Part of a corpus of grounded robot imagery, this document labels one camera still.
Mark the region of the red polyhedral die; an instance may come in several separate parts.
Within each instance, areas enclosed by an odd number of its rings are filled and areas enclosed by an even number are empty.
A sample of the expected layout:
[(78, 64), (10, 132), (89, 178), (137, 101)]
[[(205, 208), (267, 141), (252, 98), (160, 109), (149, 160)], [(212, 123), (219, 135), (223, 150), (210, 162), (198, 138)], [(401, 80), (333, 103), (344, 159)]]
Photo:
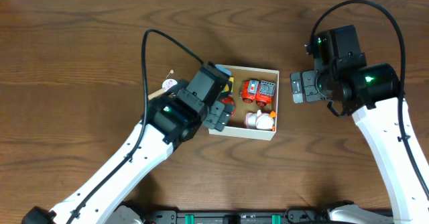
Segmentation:
[(233, 111), (231, 113), (231, 117), (233, 117), (235, 114), (235, 102), (234, 102), (233, 98), (231, 96), (229, 96), (229, 97), (221, 99), (220, 102), (223, 103), (224, 105), (232, 105), (233, 106)]

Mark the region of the colourful puzzle cube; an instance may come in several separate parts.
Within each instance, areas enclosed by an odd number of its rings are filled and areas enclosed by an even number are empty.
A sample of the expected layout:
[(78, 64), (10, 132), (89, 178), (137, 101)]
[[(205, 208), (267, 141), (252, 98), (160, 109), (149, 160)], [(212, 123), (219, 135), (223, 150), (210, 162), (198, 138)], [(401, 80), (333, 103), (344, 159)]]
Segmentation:
[(233, 85), (234, 85), (234, 77), (230, 76), (228, 83), (225, 85), (223, 89), (223, 93), (226, 93), (228, 97), (233, 96)]

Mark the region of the white duck toy pink hat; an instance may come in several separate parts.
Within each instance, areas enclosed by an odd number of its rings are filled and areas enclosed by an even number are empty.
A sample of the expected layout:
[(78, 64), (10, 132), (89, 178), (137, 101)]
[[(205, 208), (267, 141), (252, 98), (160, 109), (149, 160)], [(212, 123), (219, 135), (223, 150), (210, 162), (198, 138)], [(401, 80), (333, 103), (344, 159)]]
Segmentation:
[(261, 110), (258, 110), (255, 113), (247, 113), (244, 124), (248, 129), (275, 131), (276, 117), (277, 114), (275, 111), (263, 113)]

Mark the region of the red toy truck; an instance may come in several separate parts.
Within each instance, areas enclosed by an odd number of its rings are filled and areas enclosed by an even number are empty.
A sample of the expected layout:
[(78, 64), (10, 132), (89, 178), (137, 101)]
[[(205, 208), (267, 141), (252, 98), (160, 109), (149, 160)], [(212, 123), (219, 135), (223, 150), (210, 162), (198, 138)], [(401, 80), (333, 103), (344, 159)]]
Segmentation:
[(245, 80), (241, 86), (240, 98), (245, 103), (256, 103), (260, 107), (272, 103), (275, 83), (265, 80)]

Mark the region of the small white rattle drum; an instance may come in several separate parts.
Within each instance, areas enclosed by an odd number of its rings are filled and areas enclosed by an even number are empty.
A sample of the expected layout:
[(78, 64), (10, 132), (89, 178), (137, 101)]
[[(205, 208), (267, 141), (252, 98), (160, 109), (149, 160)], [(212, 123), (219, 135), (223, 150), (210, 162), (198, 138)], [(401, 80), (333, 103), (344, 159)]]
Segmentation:
[(159, 90), (151, 93), (150, 95), (148, 95), (149, 100), (152, 100), (153, 98), (158, 97), (158, 96), (166, 93), (167, 90), (171, 89), (172, 87), (174, 87), (175, 85), (178, 84), (178, 82), (176, 80), (174, 80), (173, 78), (170, 78), (172, 74), (174, 74), (174, 70), (171, 70), (168, 73), (165, 81), (162, 83), (161, 89), (159, 89)]

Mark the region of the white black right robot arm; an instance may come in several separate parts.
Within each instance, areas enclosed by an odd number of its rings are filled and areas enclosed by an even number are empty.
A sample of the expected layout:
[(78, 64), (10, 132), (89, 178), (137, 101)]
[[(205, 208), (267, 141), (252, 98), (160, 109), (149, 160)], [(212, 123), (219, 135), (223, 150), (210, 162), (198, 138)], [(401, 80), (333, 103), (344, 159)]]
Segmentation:
[(311, 37), (314, 69), (291, 75), (295, 103), (327, 101), (337, 117), (351, 116), (364, 135), (387, 189), (392, 214), (343, 201), (324, 210), (327, 223), (427, 223), (428, 163), (416, 139), (400, 80), (387, 63), (368, 66), (352, 25)]

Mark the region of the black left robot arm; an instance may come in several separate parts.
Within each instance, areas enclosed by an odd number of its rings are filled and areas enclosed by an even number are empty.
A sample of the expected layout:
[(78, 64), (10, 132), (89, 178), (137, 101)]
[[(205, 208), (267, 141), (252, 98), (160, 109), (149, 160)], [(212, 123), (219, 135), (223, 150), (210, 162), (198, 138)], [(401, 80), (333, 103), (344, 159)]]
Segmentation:
[(151, 94), (125, 143), (74, 194), (50, 210), (33, 207), (23, 223), (105, 223), (137, 184), (200, 126), (222, 131), (234, 106), (224, 105), (231, 71), (203, 64), (191, 81)]

